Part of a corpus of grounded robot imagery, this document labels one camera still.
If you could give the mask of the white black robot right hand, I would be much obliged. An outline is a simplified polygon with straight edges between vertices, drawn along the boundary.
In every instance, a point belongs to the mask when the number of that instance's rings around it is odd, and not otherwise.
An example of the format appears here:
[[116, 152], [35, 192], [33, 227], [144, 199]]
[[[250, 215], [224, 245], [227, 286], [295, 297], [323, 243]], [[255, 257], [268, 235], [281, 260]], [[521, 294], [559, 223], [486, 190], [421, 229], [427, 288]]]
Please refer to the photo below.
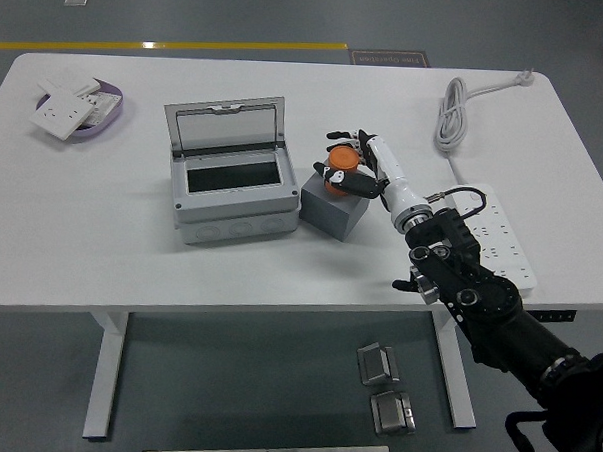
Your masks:
[[390, 213], [394, 228], [404, 235], [412, 227], [433, 217], [426, 198], [410, 189], [401, 165], [382, 137], [361, 129], [333, 131], [326, 137], [341, 140], [335, 147], [350, 147], [358, 155], [358, 163], [373, 172], [373, 176], [369, 176], [316, 162], [314, 170], [333, 188], [361, 198], [380, 197]]

